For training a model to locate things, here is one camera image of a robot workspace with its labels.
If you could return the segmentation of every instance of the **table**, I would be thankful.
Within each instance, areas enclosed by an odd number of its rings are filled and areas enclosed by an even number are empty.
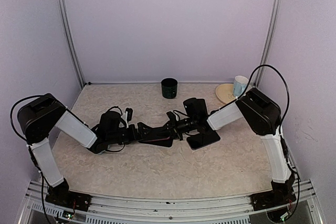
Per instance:
[[[177,97],[170,100],[162,97],[160,84],[85,86],[72,111],[93,127],[111,106],[130,107],[131,123],[157,127],[168,121],[167,111],[184,112],[183,101],[191,97],[204,98],[208,111],[220,108],[216,86],[180,83]],[[60,133],[53,153],[70,188],[91,194],[183,199],[271,189],[265,147],[247,122],[240,119],[217,132],[219,142],[196,151],[185,140],[175,140],[171,148],[134,143],[101,155]]]

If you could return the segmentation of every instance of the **black mug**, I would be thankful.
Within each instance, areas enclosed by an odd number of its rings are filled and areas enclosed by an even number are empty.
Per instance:
[[[161,81],[162,96],[173,99],[177,95],[177,81],[173,78],[166,78]]]

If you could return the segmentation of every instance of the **white mug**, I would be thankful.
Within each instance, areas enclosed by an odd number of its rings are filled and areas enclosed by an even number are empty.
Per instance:
[[[236,76],[233,82],[233,96],[240,96],[245,90],[248,79],[245,76]]]

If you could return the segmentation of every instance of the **beige plate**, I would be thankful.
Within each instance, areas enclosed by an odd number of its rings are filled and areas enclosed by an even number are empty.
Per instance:
[[[233,84],[225,83],[221,84],[216,88],[217,98],[224,104],[232,102],[235,97],[233,96]]]

